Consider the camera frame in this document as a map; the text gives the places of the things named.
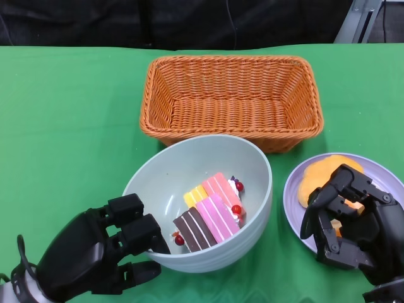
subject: red cherry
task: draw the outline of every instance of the red cherry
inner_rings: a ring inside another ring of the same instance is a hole
[[[184,238],[182,238],[180,235],[177,235],[174,241],[178,246],[182,246],[185,244]]]
[[[240,205],[233,205],[232,212],[235,215],[240,215],[241,214],[241,206]]]
[[[236,182],[235,188],[237,188],[238,191],[242,191],[244,189],[244,185],[242,185],[241,182]]]

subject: cake slice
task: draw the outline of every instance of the cake slice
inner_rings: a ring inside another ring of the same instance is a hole
[[[239,205],[242,210],[241,215],[245,214],[240,202],[240,198],[235,194],[228,180],[226,180],[225,176],[221,172],[218,172],[213,177],[210,177],[208,180],[202,182],[202,186],[208,196],[218,194],[230,210],[234,205]]]
[[[196,209],[200,212],[218,243],[223,242],[240,230],[218,194],[214,193],[196,203]]]
[[[202,185],[196,186],[192,191],[186,193],[184,195],[185,203],[188,205],[188,208],[195,207],[195,204],[203,199],[206,199],[208,194],[204,190]]]
[[[191,207],[173,222],[184,239],[185,245],[192,253],[217,244],[195,207]]]

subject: bowl rim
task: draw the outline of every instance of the bowl rim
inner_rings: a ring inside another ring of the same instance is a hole
[[[264,161],[265,161],[265,163],[266,163],[266,168],[268,169],[268,175],[269,175],[269,178],[268,178],[268,188],[267,188],[267,190],[266,190],[266,194],[265,194],[264,201],[262,202],[261,206],[258,208],[256,214],[250,219],[250,221],[249,221],[245,226],[243,226],[242,229],[240,229],[240,231],[238,231],[236,234],[232,235],[231,237],[229,237],[228,239],[224,240],[224,241],[221,242],[221,243],[218,243],[218,244],[216,244],[216,245],[214,245],[214,246],[212,246],[212,247],[203,249],[203,250],[201,250],[201,251],[189,252],[189,253],[187,253],[187,254],[160,254],[159,252],[146,251],[147,255],[149,255],[149,256],[153,256],[153,257],[156,257],[156,258],[167,258],[167,259],[180,259],[180,258],[186,259],[186,258],[193,258],[193,257],[199,256],[200,254],[204,254],[204,253],[206,253],[206,252],[208,252],[208,251],[212,251],[212,250],[214,250],[214,249],[216,249],[216,248],[218,248],[218,247],[220,247],[220,246],[226,245],[226,243],[230,242],[231,240],[236,239],[236,238],[239,237],[243,232],[245,232],[246,229],[247,229],[247,227],[250,226],[250,225],[252,224],[252,222],[255,221],[255,219],[257,219],[258,215],[263,211],[263,208],[265,207],[265,205],[266,205],[267,203],[269,203],[269,200],[268,200],[268,199],[269,199],[270,194],[271,194],[271,191],[272,191],[272,184],[273,184],[272,181],[273,181],[273,179],[272,179],[272,169],[271,169],[270,162],[268,161],[268,158],[266,157],[266,155],[263,153],[262,150],[260,150],[255,144],[251,143],[250,141],[248,141],[248,140],[246,140],[246,139],[244,139],[244,138],[240,138],[240,137],[236,137],[236,136],[231,136],[231,135],[227,135],[227,134],[208,134],[208,135],[204,135],[204,136],[196,136],[196,137],[193,137],[193,138],[189,138],[189,139],[180,141],[180,142],[178,142],[178,143],[176,143],[176,144],[173,144],[173,145],[171,145],[171,146],[169,146],[169,147],[163,149],[162,151],[158,152],[156,155],[152,156],[145,164],[143,164],[143,165],[134,173],[134,175],[133,175],[132,178],[129,180],[128,184],[126,185],[125,190],[124,190],[124,192],[123,192],[122,195],[123,195],[123,196],[127,195],[128,187],[129,187],[129,185],[132,183],[133,179],[139,174],[139,172],[140,172],[149,162],[151,162],[154,158],[156,158],[157,156],[159,156],[159,154],[161,154],[161,153],[163,153],[163,152],[165,152],[165,151],[167,151],[167,150],[169,150],[169,149],[171,149],[171,148],[173,148],[173,147],[175,147],[175,146],[177,146],[177,145],[181,145],[181,144],[183,144],[183,143],[185,143],[185,142],[193,141],[193,140],[198,140],[198,139],[205,138],[205,137],[226,137],[226,138],[231,138],[231,139],[235,139],[235,140],[240,140],[240,141],[243,141],[243,142],[247,143],[247,144],[250,145],[251,147],[253,147],[253,148],[262,156],[262,158],[264,159]]]

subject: robotic hand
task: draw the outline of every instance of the robotic hand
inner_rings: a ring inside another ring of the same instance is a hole
[[[345,199],[365,206],[362,213]],[[341,221],[337,237],[331,220]],[[300,238],[314,235],[319,262],[358,268],[376,287],[363,294],[366,302],[404,303],[404,210],[372,179],[341,165],[331,179],[309,197]]]
[[[111,237],[107,227],[121,231]],[[143,215],[136,194],[112,199],[102,208],[80,213],[57,235],[37,266],[25,256],[22,236],[18,236],[21,263],[0,285],[0,303],[66,302],[77,295],[119,295],[122,291],[150,281],[161,267],[154,261],[118,262],[129,254],[151,249],[170,254],[160,227],[152,215]]]

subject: green tablecloth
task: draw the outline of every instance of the green tablecloth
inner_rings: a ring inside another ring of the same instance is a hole
[[[369,157],[404,179],[404,45],[237,53],[306,58],[326,121],[317,138],[269,156],[273,207],[262,238],[224,270],[195,275],[164,268],[157,279],[122,296],[85,294],[72,302],[363,302],[361,293],[371,285],[358,271],[317,263],[293,234],[283,213],[283,186],[297,164],[325,152]],[[121,195],[136,170],[163,148],[140,131],[138,118],[147,65],[167,54],[175,53],[0,48],[0,271],[9,274],[19,262],[17,234],[37,263],[71,218]]]

